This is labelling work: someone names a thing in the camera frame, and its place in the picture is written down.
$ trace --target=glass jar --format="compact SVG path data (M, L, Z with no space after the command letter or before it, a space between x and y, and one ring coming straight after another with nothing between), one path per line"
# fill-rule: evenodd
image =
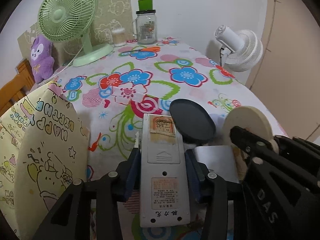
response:
M137 36L139 44L147 45L157 42L156 10L137 11L137 18L133 21L133 34Z

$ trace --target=beige patterned panel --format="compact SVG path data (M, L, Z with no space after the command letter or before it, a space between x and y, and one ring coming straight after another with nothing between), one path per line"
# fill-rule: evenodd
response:
M92 45L112 44L111 31L118 27L124 27L127 40L131 39L131 22L131 0L98 0L96 14L90 26ZM39 25L35 23L18 38L23 58L30 60L30 48L38 34L40 34ZM52 56L55 59L54 70L71 60L80 48L80 38L69 42L55 42L52 47Z

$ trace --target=beige round disc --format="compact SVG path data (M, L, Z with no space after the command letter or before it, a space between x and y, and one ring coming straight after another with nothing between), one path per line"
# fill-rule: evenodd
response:
M227 115L222 127L224 145L232 145L230 130L234 126L244 128L267 141L273 139L272 128L268 119L259 109L253 106L236 107Z
M273 151L274 151L275 153L279 154L279 146L278 146L277 142L276 142L274 139L272 139L272 140L269 141L269 142L270 142L271 145L272 145Z

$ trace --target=wooden chair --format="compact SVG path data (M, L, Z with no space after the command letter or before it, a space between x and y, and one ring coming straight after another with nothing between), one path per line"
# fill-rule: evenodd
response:
M19 63L17 70L19 74L0 89L0 116L13 106L13 101L18 102L26 95L23 87L30 91L35 83L31 66L27 59Z

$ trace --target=sticker label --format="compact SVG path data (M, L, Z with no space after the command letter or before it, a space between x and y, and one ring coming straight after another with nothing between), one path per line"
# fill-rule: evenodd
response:
M179 208L179 188L177 178L152 178L152 209Z
M175 137L173 120L169 116L156 116L151 120L151 133L163 134L171 137Z

